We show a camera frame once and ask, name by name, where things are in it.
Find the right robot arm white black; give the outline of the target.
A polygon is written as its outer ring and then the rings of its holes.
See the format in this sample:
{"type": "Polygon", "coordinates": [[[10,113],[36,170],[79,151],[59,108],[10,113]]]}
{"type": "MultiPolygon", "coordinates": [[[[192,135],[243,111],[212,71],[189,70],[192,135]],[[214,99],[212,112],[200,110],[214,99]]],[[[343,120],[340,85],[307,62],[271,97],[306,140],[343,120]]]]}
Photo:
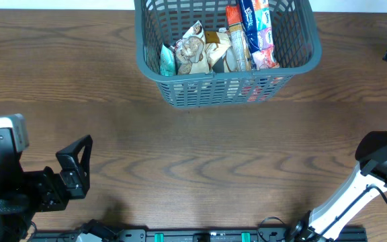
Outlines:
{"type": "Polygon", "coordinates": [[[351,175],[335,193],[286,233],[284,241],[367,241],[366,230],[347,223],[369,202],[381,196],[387,205],[387,131],[369,132],[355,152],[351,175]]]}

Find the orange cracker tube pack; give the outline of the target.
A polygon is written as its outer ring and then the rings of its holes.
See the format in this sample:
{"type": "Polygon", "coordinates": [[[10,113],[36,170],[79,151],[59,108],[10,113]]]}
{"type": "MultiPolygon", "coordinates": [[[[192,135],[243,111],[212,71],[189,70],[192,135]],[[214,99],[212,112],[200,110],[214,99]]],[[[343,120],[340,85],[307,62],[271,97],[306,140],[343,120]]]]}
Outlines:
{"type": "MultiPolygon", "coordinates": [[[[232,49],[235,57],[236,72],[251,73],[251,53],[249,51],[249,45],[243,27],[243,21],[239,5],[227,5],[226,18],[228,22],[228,30],[230,32],[232,49]]],[[[232,79],[229,82],[226,96],[228,99],[231,100],[232,103],[238,102],[239,95],[241,95],[241,99],[243,99],[244,84],[245,80],[243,78],[232,79]]]]}

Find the blue tissue pack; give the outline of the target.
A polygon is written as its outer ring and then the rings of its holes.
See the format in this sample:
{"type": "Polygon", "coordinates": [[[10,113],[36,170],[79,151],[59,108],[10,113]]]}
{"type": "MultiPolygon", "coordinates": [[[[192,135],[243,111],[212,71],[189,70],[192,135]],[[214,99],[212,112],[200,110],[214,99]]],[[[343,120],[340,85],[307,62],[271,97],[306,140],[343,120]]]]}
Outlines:
{"type": "Polygon", "coordinates": [[[268,0],[240,0],[243,38],[249,47],[246,71],[276,69],[280,64],[274,57],[273,31],[268,0]]]}

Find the beige snack bag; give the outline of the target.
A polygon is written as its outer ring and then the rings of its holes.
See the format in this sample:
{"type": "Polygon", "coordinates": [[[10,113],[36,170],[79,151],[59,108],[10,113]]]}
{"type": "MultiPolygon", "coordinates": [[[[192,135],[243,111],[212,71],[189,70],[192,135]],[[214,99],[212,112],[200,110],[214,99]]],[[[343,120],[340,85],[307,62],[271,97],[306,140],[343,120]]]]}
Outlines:
{"type": "Polygon", "coordinates": [[[232,47],[232,42],[227,34],[206,31],[205,53],[208,64],[215,73],[231,73],[239,70],[232,47]]]}

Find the teal snack packet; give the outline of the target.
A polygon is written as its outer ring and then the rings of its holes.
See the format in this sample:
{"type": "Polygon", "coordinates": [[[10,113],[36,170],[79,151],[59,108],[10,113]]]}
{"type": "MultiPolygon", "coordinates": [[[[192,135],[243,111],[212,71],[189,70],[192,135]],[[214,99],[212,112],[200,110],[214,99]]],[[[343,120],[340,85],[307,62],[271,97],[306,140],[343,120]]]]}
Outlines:
{"type": "Polygon", "coordinates": [[[174,52],[166,47],[164,44],[161,48],[160,59],[159,59],[160,74],[162,76],[174,76],[176,75],[176,63],[174,52]]]}

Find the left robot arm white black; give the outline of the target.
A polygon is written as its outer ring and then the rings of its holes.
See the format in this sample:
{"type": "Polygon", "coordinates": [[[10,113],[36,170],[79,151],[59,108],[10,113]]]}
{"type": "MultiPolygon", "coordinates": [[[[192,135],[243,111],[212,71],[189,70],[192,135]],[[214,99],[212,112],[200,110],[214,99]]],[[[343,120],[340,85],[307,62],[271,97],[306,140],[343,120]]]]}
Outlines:
{"type": "Polygon", "coordinates": [[[86,135],[58,151],[60,173],[24,171],[13,131],[0,128],[0,241],[25,239],[36,213],[65,210],[70,200],[86,197],[92,145],[86,135]]]}

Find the beige mushroom pouch brown label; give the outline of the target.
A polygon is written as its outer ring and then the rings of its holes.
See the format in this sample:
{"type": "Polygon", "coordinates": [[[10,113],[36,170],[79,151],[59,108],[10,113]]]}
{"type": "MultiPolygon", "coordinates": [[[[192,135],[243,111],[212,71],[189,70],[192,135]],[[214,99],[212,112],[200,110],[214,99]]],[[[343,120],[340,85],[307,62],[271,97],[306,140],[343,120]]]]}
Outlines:
{"type": "Polygon", "coordinates": [[[231,33],[227,28],[219,28],[219,33],[227,34],[229,38],[231,38],[231,33]]]}

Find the grey plastic lattice basket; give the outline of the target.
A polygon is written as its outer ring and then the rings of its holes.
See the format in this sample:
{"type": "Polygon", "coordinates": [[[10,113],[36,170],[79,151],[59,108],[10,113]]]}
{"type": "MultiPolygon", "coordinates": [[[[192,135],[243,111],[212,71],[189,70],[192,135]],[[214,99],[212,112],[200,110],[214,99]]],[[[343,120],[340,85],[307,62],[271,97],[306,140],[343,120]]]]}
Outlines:
{"type": "Polygon", "coordinates": [[[176,108],[264,102],[322,47],[308,1],[135,2],[137,65],[176,108]]]}

